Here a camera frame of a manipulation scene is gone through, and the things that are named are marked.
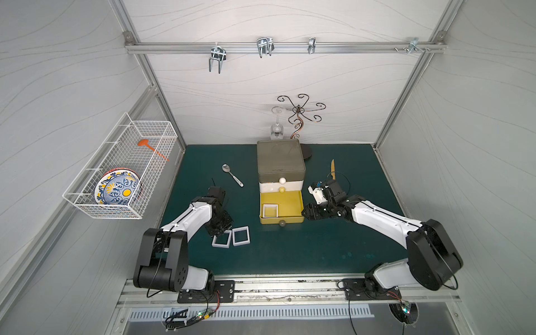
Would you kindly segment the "three-tier drawer organizer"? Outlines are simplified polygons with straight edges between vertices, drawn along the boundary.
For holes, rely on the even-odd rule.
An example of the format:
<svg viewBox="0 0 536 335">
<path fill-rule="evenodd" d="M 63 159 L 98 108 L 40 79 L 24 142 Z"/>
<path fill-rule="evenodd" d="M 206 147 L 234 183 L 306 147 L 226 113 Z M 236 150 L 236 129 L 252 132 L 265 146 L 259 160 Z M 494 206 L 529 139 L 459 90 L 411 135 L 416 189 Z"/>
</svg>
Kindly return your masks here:
<svg viewBox="0 0 536 335">
<path fill-rule="evenodd" d="M 287 226 L 303 223 L 302 189 L 306 166 L 298 140 L 262 140 L 256 145 L 260 222 L 263 225 Z M 279 216 L 264 219 L 262 206 L 277 204 Z"/>
</svg>

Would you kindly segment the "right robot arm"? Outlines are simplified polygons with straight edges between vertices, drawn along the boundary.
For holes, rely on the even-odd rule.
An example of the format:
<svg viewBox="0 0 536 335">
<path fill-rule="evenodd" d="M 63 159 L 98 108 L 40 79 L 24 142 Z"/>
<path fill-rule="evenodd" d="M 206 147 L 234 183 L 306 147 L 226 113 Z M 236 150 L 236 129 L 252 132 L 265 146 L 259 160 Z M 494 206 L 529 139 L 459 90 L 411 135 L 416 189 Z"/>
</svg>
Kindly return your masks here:
<svg viewBox="0 0 536 335">
<path fill-rule="evenodd" d="M 448 286 L 463 267 L 463 260 L 443 225 L 433 219 L 409 219 L 383 209 L 369 200 L 349 196 L 336 180 L 319 181 L 308 187 L 314 202 L 304 207 L 302 216 L 310 221 L 346 219 L 389 237 L 407 251 L 407 257 L 375 266 L 365 274 L 369 292 L 387 292 L 396 286 L 419 284 L 437 291 Z"/>
</svg>

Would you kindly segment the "aluminium overhead rail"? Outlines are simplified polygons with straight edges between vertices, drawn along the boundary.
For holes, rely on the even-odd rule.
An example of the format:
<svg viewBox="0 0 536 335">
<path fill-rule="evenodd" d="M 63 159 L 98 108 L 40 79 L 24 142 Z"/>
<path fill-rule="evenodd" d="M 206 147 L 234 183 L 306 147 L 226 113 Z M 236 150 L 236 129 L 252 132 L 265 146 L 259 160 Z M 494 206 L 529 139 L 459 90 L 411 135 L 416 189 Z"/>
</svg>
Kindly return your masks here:
<svg viewBox="0 0 536 335">
<path fill-rule="evenodd" d="M 384 54 L 398 53 L 394 47 L 402 49 L 410 41 L 397 42 L 322 42 L 315 44 L 314 54 Z M 208 56 L 215 46 L 224 48 L 228 55 L 231 54 L 256 54 L 258 49 L 255 42 L 234 43 L 136 43 L 126 46 L 129 54 L 203 54 Z M 431 52 L 443 53 L 448 46 L 445 43 L 430 43 L 419 41 L 421 47 L 429 47 Z M 308 54 L 308 41 L 302 42 L 274 42 L 275 54 Z"/>
</svg>

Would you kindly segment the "metal spoon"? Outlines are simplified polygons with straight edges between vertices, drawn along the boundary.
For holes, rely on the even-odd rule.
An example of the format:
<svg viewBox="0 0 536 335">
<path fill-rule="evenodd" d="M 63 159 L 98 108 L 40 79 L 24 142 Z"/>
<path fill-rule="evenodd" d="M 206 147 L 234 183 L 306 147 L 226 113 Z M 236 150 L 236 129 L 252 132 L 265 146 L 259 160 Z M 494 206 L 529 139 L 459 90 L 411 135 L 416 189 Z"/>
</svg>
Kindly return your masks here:
<svg viewBox="0 0 536 335">
<path fill-rule="evenodd" d="M 244 187 L 243 182 L 232 173 L 230 166 L 228 164 L 223 164 L 222 170 L 223 172 L 228 173 L 241 188 Z"/>
</svg>

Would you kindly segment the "white brooch box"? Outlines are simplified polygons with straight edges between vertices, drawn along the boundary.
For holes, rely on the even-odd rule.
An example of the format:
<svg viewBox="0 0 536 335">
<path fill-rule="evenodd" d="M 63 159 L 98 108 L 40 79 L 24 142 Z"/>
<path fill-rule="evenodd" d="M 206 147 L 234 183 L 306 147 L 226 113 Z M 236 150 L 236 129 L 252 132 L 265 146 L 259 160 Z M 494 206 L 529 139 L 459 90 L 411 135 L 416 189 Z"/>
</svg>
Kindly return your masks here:
<svg viewBox="0 0 536 335">
<path fill-rule="evenodd" d="M 214 248 L 230 248 L 232 244 L 232 231 L 225 230 L 223 234 L 214 236 L 212 239 L 212 247 Z"/>
<path fill-rule="evenodd" d="M 264 204 L 262 206 L 262 217 L 264 219 L 276 218 L 279 216 L 279 206 L 277 204 Z"/>
<path fill-rule="evenodd" d="M 232 229 L 232 239 L 234 247 L 241 247 L 251 243 L 251 236 L 248 226 Z"/>
</svg>

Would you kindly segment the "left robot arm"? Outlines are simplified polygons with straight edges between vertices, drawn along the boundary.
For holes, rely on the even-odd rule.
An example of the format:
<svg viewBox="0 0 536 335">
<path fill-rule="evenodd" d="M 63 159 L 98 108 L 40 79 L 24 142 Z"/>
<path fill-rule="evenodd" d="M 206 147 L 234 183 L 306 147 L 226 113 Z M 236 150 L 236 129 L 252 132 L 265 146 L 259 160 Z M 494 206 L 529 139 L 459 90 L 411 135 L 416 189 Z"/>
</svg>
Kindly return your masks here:
<svg viewBox="0 0 536 335">
<path fill-rule="evenodd" d="M 214 275 L 207 269 L 189 265 L 188 243 L 202 228 L 212 238 L 231 231 L 233 220 L 223 207 L 225 195 L 223 188 L 211 186 L 207 195 L 194 198 L 169 224 L 144 232 L 133 274 L 135 287 L 148 292 L 214 293 Z"/>
</svg>

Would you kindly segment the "patterned ceramic plate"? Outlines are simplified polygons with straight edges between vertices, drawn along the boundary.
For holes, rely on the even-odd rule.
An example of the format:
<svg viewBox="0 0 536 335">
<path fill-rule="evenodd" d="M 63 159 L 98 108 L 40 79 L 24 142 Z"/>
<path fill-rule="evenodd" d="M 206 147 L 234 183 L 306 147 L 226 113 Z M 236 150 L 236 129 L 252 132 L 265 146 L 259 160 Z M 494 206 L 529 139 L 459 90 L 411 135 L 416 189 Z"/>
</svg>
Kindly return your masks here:
<svg viewBox="0 0 536 335">
<path fill-rule="evenodd" d="M 115 169 L 106 173 L 97 182 L 94 199 L 98 205 L 126 206 L 138 195 L 140 178 L 129 169 Z"/>
</svg>

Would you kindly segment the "wooden knife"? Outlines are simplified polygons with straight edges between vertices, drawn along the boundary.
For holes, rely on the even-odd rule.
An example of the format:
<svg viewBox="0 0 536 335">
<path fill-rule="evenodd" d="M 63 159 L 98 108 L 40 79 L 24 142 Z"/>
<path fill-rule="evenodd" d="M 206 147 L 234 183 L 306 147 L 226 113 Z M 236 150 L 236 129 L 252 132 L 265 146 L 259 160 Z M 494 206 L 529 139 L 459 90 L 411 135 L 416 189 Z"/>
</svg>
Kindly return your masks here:
<svg viewBox="0 0 536 335">
<path fill-rule="evenodd" d="M 330 164 L 330 175 L 333 180 L 336 180 L 336 168 L 335 168 L 335 161 L 332 159 Z"/>
</svg>

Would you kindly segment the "metal double hook middle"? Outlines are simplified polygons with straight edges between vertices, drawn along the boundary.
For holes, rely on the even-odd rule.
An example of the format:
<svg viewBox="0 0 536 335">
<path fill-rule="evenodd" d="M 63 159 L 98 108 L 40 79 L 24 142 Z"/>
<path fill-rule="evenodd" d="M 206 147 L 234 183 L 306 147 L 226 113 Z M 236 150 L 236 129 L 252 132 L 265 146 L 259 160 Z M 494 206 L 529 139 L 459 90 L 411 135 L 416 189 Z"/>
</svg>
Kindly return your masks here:
<svg viewBox="0 0 536 335">
<path fill-rule="evenodd" d="M 262 37 L 256 41 L 258 54 L 260 58 L 264 55 L 272 56 L 274 51 L 274 40 L 270 37 Z"/>
</svg>

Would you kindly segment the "metal double hook left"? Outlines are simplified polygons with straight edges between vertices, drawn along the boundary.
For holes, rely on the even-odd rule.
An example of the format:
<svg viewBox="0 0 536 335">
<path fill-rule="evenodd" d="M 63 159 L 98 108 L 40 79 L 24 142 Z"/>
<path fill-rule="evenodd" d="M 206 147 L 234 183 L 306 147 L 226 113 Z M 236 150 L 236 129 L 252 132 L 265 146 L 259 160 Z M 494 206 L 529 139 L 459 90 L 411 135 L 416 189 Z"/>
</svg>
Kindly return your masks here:
<svg viewBox="0 0 536 335">
<path fill-rule="evenodd" d="M 218 74 L 221 73 L 223 63 L 227 59 L 227 52 L 221 46 L 215 45 L 210 52 L 209 57 L 209 72 L 212 72 L 214 65 L 217 64 Z"/>
</svg>

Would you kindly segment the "orange plastic spatula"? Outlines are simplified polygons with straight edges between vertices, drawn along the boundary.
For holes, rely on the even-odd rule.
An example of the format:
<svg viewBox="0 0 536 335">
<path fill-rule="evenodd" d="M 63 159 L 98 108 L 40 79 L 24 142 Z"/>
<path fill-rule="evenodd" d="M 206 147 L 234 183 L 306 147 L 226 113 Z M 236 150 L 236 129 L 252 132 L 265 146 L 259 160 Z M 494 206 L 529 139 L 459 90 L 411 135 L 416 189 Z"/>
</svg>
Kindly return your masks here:
<svg viewBox="0 0 536 335">
<path fill-rule="evenodd" d="M 169 159 L 164 156 L 162 153 L 160 153 L 158 150 L 156 150 L 155 148 L 153 148 L 150 144 L 149 144 L 149 140 L 148 139 L 141 139 L 139 142 L 138 142 L 138 146 L 139 147 L 146 147 L 150 150 L 152 150 L 152 152 L 154 152 L 155 154 L 157 154 L 158 156 L 160 156 L 162 159 L 166 160 L 166 161 L 169 161 Z"/>
</svg>

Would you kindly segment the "clear wine glass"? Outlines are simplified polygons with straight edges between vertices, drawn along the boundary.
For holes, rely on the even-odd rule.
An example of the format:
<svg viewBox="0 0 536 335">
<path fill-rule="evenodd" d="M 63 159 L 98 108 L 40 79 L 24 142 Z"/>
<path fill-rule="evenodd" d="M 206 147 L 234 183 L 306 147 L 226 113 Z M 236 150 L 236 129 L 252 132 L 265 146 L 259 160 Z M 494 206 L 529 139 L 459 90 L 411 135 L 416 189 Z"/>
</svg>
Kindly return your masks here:
<svg viewBox="0 0 536 335">
<path fill-rule="evenodd" d="M 284 128 L 282 123 L 280 123 L 280 116 L 283 113 L 283 108 L 279 106 L 274 106 L 272 108 L 272 113 L 275 115 L 276 121 L 271 126 L 270 139 L 282 140 L 284 138 Z"/>
</svg>

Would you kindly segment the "ornate metal cup stand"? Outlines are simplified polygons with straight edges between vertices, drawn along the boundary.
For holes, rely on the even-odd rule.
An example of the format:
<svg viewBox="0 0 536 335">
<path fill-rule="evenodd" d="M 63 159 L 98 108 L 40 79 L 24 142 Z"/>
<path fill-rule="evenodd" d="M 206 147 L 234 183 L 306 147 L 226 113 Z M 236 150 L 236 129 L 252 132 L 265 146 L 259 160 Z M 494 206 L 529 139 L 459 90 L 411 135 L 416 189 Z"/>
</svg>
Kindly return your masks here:
<svg viewBox="0 0 536 335">
<path fill-rule="evenodd" d="M 289 102 L 292 106 L 292 114 L 288 118 L 291 125 L 294 126 L 290 139 L 299 140 L 300 132 L 304 128 L 305 121 L 320 123 L 322 117 L 317 114 L 319 111 L 323 111 L 327 108 L 324 103 L 316 103 L 313 109 L 307 110 L 307 105 L 310 100 L 310 96 L 306 93 L 300 93 L 297 95 L 298 103 L 294 103 L 293 100 L 287 95 L 280 95 L 277 97 L 277 101 L 280 103 Z"/>
</svg>

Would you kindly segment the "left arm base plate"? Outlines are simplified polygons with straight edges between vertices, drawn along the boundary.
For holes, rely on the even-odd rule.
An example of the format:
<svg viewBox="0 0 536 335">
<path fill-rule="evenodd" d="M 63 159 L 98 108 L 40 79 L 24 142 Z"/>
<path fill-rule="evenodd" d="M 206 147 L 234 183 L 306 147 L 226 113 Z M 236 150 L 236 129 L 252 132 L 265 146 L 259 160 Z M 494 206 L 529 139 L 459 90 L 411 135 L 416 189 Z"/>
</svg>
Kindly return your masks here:
<svg viewBox="0 0 536 335">
<path fill-rule="evenodd" d="M 235 281 L 215 281 L 209 290 L 182 290 L 177 297 L 178 304 L 232 303 L 235 300 Z"/>
</svg>

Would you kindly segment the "white ventilation grille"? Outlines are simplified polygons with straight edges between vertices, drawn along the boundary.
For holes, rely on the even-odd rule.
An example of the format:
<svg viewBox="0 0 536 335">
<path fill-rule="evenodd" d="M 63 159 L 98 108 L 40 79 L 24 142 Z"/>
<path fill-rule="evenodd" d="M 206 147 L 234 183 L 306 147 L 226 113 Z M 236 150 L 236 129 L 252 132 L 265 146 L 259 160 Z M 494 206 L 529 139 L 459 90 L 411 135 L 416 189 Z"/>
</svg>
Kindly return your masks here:
<svg viewBox="0 0 536 335">
<path fill-rule="evenodd" d="M 129 322 L 164 322 L 173 314 L 178 321 L 186 321 L 201 314 L 202 307 L 134 308 Z M 223 306 L 211 317 L 212 321 L 227 320 L 335 320 L 346 318 L 374 318 L 368 304 L 280 305 L 280 306 Z"/>
</svg>

